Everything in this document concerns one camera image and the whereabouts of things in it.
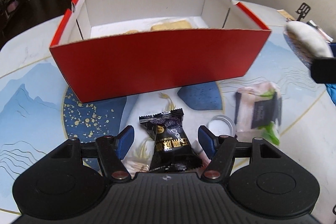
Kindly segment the cotton swab bag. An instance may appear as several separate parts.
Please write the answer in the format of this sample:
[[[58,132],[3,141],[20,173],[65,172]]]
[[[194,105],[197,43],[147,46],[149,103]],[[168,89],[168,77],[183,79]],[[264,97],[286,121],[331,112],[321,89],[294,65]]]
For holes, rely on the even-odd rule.
[[[131,175],[131,178],[134,178],[136,173],[149,172],[152,156],[152,152],[133,151],[123,159],[122,163]]]

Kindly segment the white plush keychain toy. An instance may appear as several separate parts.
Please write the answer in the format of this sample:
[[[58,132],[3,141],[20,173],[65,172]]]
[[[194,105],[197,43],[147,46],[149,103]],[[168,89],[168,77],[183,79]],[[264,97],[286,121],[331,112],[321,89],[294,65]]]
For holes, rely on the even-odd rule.
[[[310,69],[312,61],[316,58],[333,58],[330,44],[312,26],[289,21],[285,25],[286,40],[291,50],[300,61]]]

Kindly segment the black snack packet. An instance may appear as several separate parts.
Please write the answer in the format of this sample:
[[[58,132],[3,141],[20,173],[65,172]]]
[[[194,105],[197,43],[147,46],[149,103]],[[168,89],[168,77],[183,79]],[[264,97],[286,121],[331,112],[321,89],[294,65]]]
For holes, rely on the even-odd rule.
[[[150,172],[176,173],[202,167],[202,159],[193,150],[183,129],[182,109],[139,117],[149,136],[154,140]]]

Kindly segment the white tissue pack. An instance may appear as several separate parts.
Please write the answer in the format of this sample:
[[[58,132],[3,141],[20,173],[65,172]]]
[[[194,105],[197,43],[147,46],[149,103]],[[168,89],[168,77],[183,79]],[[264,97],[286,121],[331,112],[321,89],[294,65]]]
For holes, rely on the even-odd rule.
[[[239,141],[251,142],[260,137],[273,145],[280,144],[282,96],[272,82],[239,88],[235,93],[235,125]]]

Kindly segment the packaged toast cracker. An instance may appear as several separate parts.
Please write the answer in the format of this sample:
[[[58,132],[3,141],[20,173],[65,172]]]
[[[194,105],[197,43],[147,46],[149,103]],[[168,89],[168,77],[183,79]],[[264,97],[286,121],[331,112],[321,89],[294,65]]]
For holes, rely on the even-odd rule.
[[[187,20],[159,23],[151,26],[151,31],[189,30],[193,26]]]

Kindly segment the small red white tube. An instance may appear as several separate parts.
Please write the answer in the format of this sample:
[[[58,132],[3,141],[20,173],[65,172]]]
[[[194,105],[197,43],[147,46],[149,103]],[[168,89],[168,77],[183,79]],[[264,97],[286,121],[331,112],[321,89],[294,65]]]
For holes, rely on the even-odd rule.
[[[195,153],[202,159],[202,167],[206,168],[211,161],[208,158],[208,156],[206,155],[206,153],[203,150],[203,148],[201,147],[201,145],[199,144],[199,142],[197,140],[195,140],[192,143],[191,146],[192,146],[193,150],[195,151]]]

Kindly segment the small round tin lid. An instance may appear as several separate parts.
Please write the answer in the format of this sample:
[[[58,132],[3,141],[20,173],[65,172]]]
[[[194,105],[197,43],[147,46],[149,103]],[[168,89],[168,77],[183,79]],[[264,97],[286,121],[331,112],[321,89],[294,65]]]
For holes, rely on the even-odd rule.
[[[234,122],[224,115],[214,116],[208,123],[207,128],[215,136],[236,136],[236,126]]]

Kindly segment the blue rubber glove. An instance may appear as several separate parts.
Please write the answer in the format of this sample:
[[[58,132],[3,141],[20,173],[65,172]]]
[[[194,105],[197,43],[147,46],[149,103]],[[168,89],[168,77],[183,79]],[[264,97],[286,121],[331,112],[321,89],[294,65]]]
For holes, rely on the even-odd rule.
[[[325,84],[325,86],[330,99],[336,105],[336,84]]]

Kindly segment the black phone stand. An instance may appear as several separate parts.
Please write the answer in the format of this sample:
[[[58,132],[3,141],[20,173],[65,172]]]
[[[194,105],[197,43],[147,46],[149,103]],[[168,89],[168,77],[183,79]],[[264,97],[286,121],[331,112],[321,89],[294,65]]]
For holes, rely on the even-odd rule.
[[[311,7],[306,2],[302,2],[299,8],[295,11],[298,15],[297,21],[304,19],[310,10]]]

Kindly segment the red cardboard box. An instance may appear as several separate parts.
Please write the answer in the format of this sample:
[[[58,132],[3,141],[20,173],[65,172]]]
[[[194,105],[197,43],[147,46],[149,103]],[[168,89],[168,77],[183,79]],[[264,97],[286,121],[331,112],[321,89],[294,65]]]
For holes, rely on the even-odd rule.
[[[178,20],[193,28],[150,30]],[[50,52],[77,98],[91,102],[241,77],[270,33],[231,0],[72,0]]]

